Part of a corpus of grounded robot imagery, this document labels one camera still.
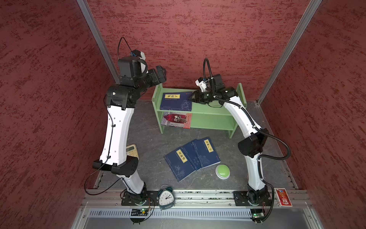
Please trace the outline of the blue book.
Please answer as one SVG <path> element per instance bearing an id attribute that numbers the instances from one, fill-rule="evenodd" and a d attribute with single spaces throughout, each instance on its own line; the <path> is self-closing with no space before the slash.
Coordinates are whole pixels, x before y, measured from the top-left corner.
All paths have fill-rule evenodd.
<path id="1" fill-rule="evenodd" d="M 177 182 L 181 182 L 196 170 L 182 147 L 179 147 L 164 156 L 166 163 L 172 171 Z"/>
<path id="2" fill-rule="evenodd" d="M 192 102 L 189 100 L 192 92 L 163 93 L 160 109 L 171 111 L 192 110 Z"/>
<path id="3" fill-rule="evenodd" d="M 202 139 L 194 140 L 192 142 L 192 145 L 196 151 L 198 160 L 202 168 L 207 168 L 221 162 L 221 159 L 217 151 L 215 150 L 211 138 L 205 137 Z"/>
<path id="4" fill-rule="evenodd" d="M 197 156 L 197 152 L 195 147 L 193 146 L 192 142 L 189 142 L 183 146 L 181 146 L 184 155 L 188 158 L 188 160 L 191 162 L 193 167 L 196 171 L 200 170 L 202 168 L 202 165 L 199 161 L 199 158 Z"/>

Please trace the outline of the pink illustrated book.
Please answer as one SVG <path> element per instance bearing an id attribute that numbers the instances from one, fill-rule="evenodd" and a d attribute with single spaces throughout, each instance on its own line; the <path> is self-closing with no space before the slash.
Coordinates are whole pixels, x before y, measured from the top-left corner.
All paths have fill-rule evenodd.
<path id="1" fill-rule="evenodd" d="M 190 129 L 192 121 L 191 113 L 164 112 L 161 125 Z"/>

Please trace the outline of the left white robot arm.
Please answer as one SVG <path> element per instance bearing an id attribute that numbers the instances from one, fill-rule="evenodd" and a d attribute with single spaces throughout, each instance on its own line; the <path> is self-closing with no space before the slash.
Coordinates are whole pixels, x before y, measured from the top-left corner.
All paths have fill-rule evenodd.
<path id="1" fill-rule="evenodd" d="M 160 65 L 147 70 L 144 76 L 133 78 L 132 85 L 114 84 L 106 93 L 105 106 L 108 113 L 106 138 L 103 151 L 92 167 L 109 171 L 123 181 L 127 196 L 135 205 L 143 205 L 148 197 L 146 183 L 140 178 L 137 167 L 139 159 L 127 155 L 127 137 L 136 102 L 148 88 L 166 81 L 166 70 Z"/>

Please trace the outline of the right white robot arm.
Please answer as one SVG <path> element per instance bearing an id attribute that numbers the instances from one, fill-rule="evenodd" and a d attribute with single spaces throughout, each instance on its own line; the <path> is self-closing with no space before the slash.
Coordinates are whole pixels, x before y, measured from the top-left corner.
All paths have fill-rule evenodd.
<path id="1" fill-rule="evenodd" d="M 268 196 L 268 186 L 263 181 L 262 161 L 259 156 L 263 152 L 268 130 L 262 129 L 253 120 L 238 93 L 232 87 L 225 88 L 220 92 L 196 90 L 189 100 L 202 105 L 218 101 L 232 115 L 244 136 L 244 139 L 238 143 L 238 149 L 246 159 L 248 202 L 253 206 L 262 204 Z"/>

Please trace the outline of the green wooden shelf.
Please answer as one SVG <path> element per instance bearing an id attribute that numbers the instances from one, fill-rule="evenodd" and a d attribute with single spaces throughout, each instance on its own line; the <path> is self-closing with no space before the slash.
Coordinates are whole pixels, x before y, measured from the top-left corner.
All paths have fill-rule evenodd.
<path id="1" fill-rule="evenodd" d="M 192 92 L 192 89 L 164 88 L 162 84 L 155 87 L 152 104 L 158 121 L 160 132 L 163 133 L 165 126 L 161 125 L 164 110 L 160 109 L 164 93 Z M 213 101 L 210 105 L 192 104 L 191 128 L 213 129 L 228 131 L 229 138 L 232 138 L 238 124 L 232 115 L 224 107 L 220 107 L 218 101 Z"/>

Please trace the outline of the cream calculator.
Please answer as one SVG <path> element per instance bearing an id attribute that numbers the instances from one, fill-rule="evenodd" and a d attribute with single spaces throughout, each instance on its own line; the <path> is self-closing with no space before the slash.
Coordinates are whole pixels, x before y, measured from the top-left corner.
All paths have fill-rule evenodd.
<path id="1" fill-rule="evenodd" d="M 140 159 L 136 144 L 128 145 L 126 147 L 126 154 L 128 156 L 136 157 L 136 158 L 138 158 L 138 160 Z"/>

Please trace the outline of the green push button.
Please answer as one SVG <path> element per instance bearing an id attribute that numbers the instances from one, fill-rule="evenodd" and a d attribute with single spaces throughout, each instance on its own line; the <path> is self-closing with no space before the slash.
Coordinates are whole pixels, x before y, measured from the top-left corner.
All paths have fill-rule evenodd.
<path id="1" fill-rule="evenodd" d="M 218 178 L 226 180 L 230 177 L 230 168 L 227 165 L 220 164 L 215 168 L 215 173 Z"/>

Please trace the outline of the teal alarm clock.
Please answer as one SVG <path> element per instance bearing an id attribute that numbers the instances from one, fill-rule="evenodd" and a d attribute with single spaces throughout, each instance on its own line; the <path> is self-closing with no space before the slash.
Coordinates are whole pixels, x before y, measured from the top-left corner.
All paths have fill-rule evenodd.
<path id="1" fill-rule="evenodd" d="M 173 188 L 164 184 L 158 191 L 158 205 L 160 210 L 167 210 L 175 206 Z"/>

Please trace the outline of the right circuit board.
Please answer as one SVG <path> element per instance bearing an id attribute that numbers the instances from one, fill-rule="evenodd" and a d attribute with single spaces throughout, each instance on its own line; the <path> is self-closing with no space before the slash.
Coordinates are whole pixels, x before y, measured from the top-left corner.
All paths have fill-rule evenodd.
<path id="1" fill-rule="evenodd" d="M 250 209 L 251 220 L 257 223 L 263 223 L 263 220 L 266 217 L 265 212 L 262 209 Z"/>

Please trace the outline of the circuit board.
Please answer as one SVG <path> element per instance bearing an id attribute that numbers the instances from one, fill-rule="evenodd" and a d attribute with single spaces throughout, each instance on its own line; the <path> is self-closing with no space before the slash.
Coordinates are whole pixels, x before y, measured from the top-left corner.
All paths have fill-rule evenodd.
<path id="1" fill-rule="evenodd" d="M 132 209 L 130 214 L 130 220 L 133 224 L 140 224 L 149 217 L 149 210 L 147 209 Z"/>
<path id="2" fill-rule="evenodd" d="M 250 209 L 251 220 L 257 223 L 263 223 L 263 220 L 266 217 L 265 212 L 262 209 Z"/>

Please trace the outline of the left circuit board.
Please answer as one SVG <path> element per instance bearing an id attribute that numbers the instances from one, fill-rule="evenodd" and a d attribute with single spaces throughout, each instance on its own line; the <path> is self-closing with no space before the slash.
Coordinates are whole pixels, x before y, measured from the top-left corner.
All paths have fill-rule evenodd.
<path id="1" fill-rule="evenodd" d="M 149 210 L 147 209 L 132 209 L 130 214 L 130 220 L 133 224 L 140 224 L 149 217 Z"/>

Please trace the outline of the left aluminium corner post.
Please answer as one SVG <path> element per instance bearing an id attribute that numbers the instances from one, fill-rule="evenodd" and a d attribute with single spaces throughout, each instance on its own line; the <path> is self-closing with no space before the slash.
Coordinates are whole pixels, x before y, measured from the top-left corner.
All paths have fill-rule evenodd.
<path id="1" fill-rule="evenodd" d="M 88 2 L 86 0 L 77 0 L 77 3 L 82 11 L 82 14 L 90 28 L 90 31 L 102 53 L 102 56 L 111 72 L 111 75 L 116 83 L 119 81 L 119 76 L 117 69 L 115 67 L 115 64 L 112 60 L 112 57 L 110 55 L 110 52 L 105 44 L 105 41 L 103 40 L 103 37 L 100 33 L 100 30 L 97 26 L 97 23 L 92 15 L 92 12 L 90 10 L 90 7 L 88 5 Z"/>

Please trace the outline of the aluminium corner post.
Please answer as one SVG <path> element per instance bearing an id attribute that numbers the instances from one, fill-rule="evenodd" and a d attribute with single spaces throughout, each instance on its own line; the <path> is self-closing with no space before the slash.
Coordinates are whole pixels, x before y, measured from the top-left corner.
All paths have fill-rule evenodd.
<path id="1" fill-rule="evenodd" d="M 314 14 L 316 13 L 321 2 L 322 2 L 322 0 L 311 0 L 309 2 L 304 14 L 302 15 L 299 23 L 297 24 L 293 34 L 291 35 L 291 37 L 289 39 L 284 51 L 282 52 L 277 64 L 275 65 L 267 83 L 265 84 L 258 99 L 256 100 L 256 102 L 259 106 L 263 103 L 265 97 L 267 96 L 272 85 L 274 84 L 275 80 L 279 76 L 279 74 L 280 74 L 281 70 L 283 69 L 284 65 L 286 64 L 288 58 L 290 57 L 292 51 L 296 47 L 300 38 L 302 37 L 304 31 L 306 30 L 307 26 L 309 25 L 311 19 L 313 18 Z"/>
<path id="2" fill-rule="evenodd" d="M 92 15 L 92 12 L 90 10 L 90 7 L 88 5 L 88 2 L 86 0 L 77 0 L 77 3 L 82 11 L 82 14 L 90 28 L 90 31 L 102 53 L 102 56 L 111 72 L 111 75 L 116 83 L 119 81 L 119 76 L 117 69 L 115 67 L 115 64 L 112 60 L 112 57 L 110 55 L 110 52 L 105 44 L 105 41 L 103 40 L 103 37 L 100 33 L 100 30 L 97 26 L 97 23 Z"/>

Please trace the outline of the right aluminium corner post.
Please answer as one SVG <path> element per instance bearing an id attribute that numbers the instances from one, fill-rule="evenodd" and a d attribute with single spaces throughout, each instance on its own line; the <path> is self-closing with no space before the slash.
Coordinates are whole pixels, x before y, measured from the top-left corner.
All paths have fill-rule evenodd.
<path id="1" fill-rule="evenodd" d="M 300 38 L 302 37 L 304 31 L 306 30 L 307 26 L 309 25 L 311 19 L 313 18 L 314 14 L 316 13 L 321 2 L 322 2 L 322 0 L 311 0 L 309 2 L 304 14 L 302 15 L 299 23 L 297 24 L 293 34 L 291 35 L 291 37 L 289 39 L 284 51 L 282 52 L 277 64 L 275 65 L 267 83 L 265 84 L 258 99 L 256 100 L 256 102 L 259 106 L 263 103 L 265 97 L 267 96 L 272 85 L 274 84 L 275 80 L 279 76 L 279 74 L 280 74 L 281 70 L 283 69 L 284 65 L 286 64 L 288 58 L 290 57 L 292 51 L 296 47 Z"/>

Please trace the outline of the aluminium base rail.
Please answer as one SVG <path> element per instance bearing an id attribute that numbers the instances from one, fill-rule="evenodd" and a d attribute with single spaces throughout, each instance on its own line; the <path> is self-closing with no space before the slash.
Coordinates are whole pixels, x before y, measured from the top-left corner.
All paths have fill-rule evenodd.
<path id="1" fill-rule="evenodd" d="M 158 191 L 148 192 L 145 204 L 135 205 L 130 197 L 119 189 L 113 189 L 97 196 L 85 195 L 72 224 L 73 229 L 84 229 L 88 219 L 114 218 L 130 219 L 132 209 L 149 210 L 148 219 L 224 219 L 252 221 L 250 209 L 269 212 L 271 197 L 265 204 L 251 206 L 245 191 L 219 189 L 175 189 L 175 206 L 160 210 Z"/>

